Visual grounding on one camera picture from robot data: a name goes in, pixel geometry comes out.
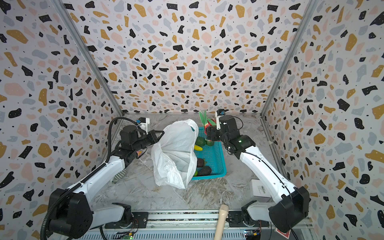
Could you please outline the teal plastic basket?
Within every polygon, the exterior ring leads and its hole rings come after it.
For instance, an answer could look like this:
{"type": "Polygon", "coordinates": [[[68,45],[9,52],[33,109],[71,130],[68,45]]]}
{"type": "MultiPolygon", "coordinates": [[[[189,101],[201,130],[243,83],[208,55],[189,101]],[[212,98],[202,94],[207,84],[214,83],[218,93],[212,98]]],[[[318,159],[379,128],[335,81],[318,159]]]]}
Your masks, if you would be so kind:
{"type": "Polygon", "coordinates": [[[194,150],[197,158],[205,160],[205,166],[211,168],[212,172],[207,176],[194,176],[192,181],[218,179],[227,174],[227,168],[221,142],[215,142],[213,146],[203,146],[202,151],[194,150]]]}

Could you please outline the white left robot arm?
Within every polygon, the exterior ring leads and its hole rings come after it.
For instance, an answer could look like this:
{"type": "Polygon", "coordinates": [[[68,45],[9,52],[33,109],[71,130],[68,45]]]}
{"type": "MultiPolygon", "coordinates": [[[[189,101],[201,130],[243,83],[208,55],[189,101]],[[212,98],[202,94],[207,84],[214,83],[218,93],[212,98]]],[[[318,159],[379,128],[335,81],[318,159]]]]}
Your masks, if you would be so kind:
{"type": "Polygon", "coordinates": [[[124,127],[119,145],[109,150],[100,166],[67,189],[56,189],[51,193],[41,227],[41,239],[46,240],[53,233],[67,236],[70,240],[79,239],[88,230],[101,229],[107,224],[137,226],[129,205],[113,203],[110,207],[92,210],[90,204],[107,183],[139,158],[139,151],[156,144],[163,135],[164,131],[146,132],[137,125],[124,127]]]}

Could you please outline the dark brown avocado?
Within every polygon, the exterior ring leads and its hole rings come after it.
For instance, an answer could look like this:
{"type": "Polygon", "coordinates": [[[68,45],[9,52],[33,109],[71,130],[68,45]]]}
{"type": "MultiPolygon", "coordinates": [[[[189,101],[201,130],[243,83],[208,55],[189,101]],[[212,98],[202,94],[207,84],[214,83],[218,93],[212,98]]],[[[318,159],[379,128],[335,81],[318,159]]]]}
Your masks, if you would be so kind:
{"type": "Polygon", "coordinates": [[[211,173],[212,173],[212,169],[211,169],[211,167],[209,167],[209,166],[204,166],[204,167],[202,167],[202,168],[198,171],[197,176],[198,176],[198,177],[201,177],[201,176],[209,176],[211,173]]]}

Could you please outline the yellow banana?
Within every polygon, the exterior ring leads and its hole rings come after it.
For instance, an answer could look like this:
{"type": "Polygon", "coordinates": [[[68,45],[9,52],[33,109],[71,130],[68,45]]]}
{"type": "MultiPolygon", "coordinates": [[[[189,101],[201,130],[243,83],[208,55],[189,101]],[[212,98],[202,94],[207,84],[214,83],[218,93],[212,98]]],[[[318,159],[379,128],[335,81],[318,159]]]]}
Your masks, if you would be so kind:
{"type": "Polygon", "coordinates": [[[194,145],[194,150],[198,151],[198,152],[201,152],[201,151],[203,151],[203,148],[198,146],[198,145],[194,145]]]}

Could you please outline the dark purple fruit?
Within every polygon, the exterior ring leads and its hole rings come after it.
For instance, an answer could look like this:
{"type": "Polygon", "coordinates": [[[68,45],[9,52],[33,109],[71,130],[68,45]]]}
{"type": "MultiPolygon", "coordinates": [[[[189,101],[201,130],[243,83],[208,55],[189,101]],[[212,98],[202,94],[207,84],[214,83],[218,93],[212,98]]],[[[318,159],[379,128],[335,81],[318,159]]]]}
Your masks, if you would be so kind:
{"type": "Polygon", "coordinates": [[[202,168],[205,166],[205,160],[204,159],[201,159],[201,158],[198,158],[197,160],[197,168],[202,168]]]}

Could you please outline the pink dragon fruit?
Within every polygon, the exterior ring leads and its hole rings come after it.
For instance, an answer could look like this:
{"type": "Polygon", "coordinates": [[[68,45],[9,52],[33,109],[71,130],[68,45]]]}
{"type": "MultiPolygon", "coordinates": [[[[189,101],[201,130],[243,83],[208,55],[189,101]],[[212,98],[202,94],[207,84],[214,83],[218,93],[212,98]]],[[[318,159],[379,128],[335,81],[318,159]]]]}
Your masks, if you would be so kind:
{"type": "Polygon", "coordinates": [[[207,133],[208,127],[216,127],[216,121],[213,119],[208,118],[207,111],[199,111],[199,117],[202,122],[202,125],[204,127],[204,132],[207,133]]]}

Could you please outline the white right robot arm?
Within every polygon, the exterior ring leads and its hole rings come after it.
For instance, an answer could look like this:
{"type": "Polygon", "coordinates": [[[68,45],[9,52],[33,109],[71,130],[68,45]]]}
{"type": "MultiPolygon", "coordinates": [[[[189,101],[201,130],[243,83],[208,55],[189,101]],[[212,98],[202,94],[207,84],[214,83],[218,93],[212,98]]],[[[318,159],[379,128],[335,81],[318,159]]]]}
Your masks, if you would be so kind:
{"type": "Polygon", "coordinates": [[[271,203],[254,202],[246,208],[253,221],[271,222],[279,231],[287,233],[308,216],[308,190],[296,187],[271,165],[256,143],[240,133],[234,116],[218,112],[216,125],[208,126],[206,134],[209,140],[222,142],[229,153],[252,170],[270,193],[271,203]]]}

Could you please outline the white plastic bag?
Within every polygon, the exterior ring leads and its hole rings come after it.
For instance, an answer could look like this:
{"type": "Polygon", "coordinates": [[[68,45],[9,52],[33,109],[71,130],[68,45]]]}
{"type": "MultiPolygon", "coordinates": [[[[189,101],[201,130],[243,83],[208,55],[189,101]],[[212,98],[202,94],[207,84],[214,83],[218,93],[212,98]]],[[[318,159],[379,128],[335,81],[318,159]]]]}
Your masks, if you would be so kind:
{"type": "Polygon", "coordinates": [[[187,119],[168,125],[164,133],[151,151],[155,183],[186,189],[197,168],[194,146],[199,127],[195,121],[187,119]]]}

